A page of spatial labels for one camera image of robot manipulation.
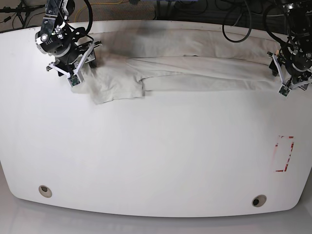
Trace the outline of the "white T-shirt with yellow logo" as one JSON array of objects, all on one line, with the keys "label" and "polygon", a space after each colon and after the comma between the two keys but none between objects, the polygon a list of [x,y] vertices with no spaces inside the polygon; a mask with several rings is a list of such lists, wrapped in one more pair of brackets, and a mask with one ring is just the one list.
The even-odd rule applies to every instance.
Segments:
[{"label": "white T-shirt with yellow logo", "polygon": [[71,90],[96,104],[141,98],[148,91],[276,90],[269,69],[272,40],[250,37],[234,44],[217,31],[136,29],[95,34],[97,66],[82,68]]}]

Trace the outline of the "red tape rectangle marking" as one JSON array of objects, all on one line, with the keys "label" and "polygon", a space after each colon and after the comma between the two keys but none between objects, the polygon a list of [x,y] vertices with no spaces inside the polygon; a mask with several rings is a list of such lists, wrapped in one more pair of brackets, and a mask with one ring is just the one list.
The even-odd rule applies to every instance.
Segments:
[{"label": "red tape rectangle marking", "polygon": [[285,172],[287,170],[293,146],[293,136],[278,136],[273,153],[272,167],[274,172]]}]

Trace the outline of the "black tripod stand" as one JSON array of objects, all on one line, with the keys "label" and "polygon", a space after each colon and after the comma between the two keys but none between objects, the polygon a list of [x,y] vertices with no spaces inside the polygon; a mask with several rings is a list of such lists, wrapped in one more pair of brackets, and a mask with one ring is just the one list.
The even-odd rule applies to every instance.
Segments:
[{"label": "black tripod stand", "polygon": [[14,26],[14,23],[13,23],[14,18],[18,17],[21,23],[21,28],[26,28],[27,20],[30,18],[31,13],[33,13],[36,10],[42,9],[44,7],[45,7],[45,4],[28,5],[26,1],[21,0],[16,8],[5,6],[0,10],[1,14],[10,14],[10,13],[13,14],[12,16],[8,16],[5,19],[1,19],[0,23],[3,24],[12,20],[12,26]]}]

